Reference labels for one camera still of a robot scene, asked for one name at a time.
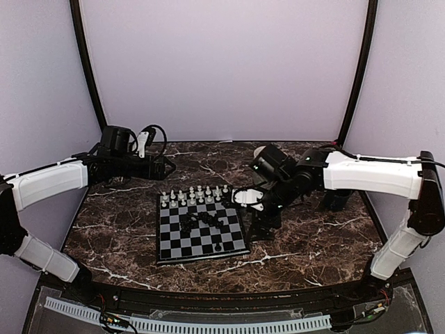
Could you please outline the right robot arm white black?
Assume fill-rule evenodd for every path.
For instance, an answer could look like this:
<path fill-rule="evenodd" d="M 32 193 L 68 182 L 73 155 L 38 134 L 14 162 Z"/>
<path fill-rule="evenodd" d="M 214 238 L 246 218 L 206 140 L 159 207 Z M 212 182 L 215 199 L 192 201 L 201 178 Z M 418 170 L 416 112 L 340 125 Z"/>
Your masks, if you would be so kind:
<path fill-rule="evenodd" d="M 417 157 L 386 158 L 350 154 L 335 145 L 324 145 L 307 150 L 295 160 L 270 144 L 256 149 L 250 165 L 270 188 L 236 191 L 233 199 L 254 208 L 260 217 L 270 218 L 312 191 L 325 191 L 333 200 L 344 199 L 352 191 L 407 198 L 409 205 L 398 229 L 368 262 L 356 284 L 355 296 L 369 302 L 400 264 L 444 229 L 438 166 L 428 151 Z"/>

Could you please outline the black white chessboard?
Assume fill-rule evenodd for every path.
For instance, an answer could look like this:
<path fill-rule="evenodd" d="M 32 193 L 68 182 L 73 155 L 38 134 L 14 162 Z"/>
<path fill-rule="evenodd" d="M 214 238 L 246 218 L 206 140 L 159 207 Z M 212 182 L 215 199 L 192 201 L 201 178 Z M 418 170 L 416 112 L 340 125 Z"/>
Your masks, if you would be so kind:
<path fill-rule="evenodd" d="M 250 253 L 241 213 L 229 199 L 231 186 L 190 187 L 182 191 L 156 195 L 156 263 L 181 264 Z M 223 222 L 221 229 L 200 223 L 199 228 L 184 233 L 179 217 L 187 213 L 208 212 Z M 215 250 L 219 242 L 221 251 Z"/>

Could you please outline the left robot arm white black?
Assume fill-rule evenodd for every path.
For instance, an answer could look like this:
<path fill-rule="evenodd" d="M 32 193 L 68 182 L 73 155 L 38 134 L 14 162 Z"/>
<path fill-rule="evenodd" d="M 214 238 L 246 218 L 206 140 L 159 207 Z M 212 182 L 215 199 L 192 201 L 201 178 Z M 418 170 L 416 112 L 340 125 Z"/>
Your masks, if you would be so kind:
<path fill-rule="evenodd" d="M 165 130 L 148 125 L 139 134 L 125 127 L 107 126 L 88 152 L 24 173 L 1 177 L 1 254 L 70 284 L 83 303 L 93 303 L 98 289 L 88 268 L 28 232 L 19 213 L 59 194 L 109 182 L 116 177 L 164 180 L 176 168 L 165 157 Z"/>

